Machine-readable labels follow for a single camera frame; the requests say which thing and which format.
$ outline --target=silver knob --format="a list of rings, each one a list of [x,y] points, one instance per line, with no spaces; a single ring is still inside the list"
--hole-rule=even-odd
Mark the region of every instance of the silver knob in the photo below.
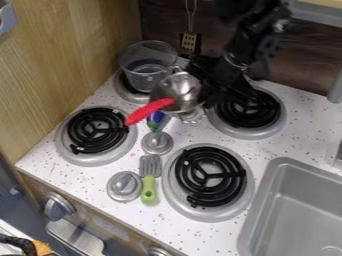
[[[168,253],[164,249],[157,248],[157,247],[151,247],[147,250],[148,256],[172,256],[171,253]]]
[[[107,184],[108,195],[115,201],[126,203],[141,195],[142,181],[134,172],[119,172]]]
[[[44,214],[51,221],[58,221],[66,215],[71,215],[76,212],[72,204],[57,193],[47,193],[47,199]]]
[[[164,155],[173,148],[173,139],[166,132],[150,132],[143,137],[141,147],[145,153]]]

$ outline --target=gray sink basin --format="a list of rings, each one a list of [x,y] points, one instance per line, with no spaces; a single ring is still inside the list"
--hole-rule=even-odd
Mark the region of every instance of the gray sink basin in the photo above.
[[[241,256],[342,256],[342,177],[270,162],[238,238]]]

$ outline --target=spatula handle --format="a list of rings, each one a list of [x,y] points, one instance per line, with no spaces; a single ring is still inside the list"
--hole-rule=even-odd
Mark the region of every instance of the spatula handle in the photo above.
[[[141,193],[141,200],[146,205],[158,204],[155,180],[154,176],[145,176],[143,178],[144,188]]]

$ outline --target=wooden cabinet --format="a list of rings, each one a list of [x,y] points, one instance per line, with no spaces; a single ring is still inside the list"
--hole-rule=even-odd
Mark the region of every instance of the wooden cabinet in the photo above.
[[[137,0],[13,0],[0,37],[0,147],[16,162],[117,68],[141,38]]]

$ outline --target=green spatula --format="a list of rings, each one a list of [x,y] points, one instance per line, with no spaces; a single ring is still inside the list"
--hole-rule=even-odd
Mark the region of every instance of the green spatula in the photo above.
[[[143,177],[144,188],[141,200],[146,205],[158,204],[155,178],[161,175],[161,159],[159,155],[144,155],[140,157],[139,174]]]

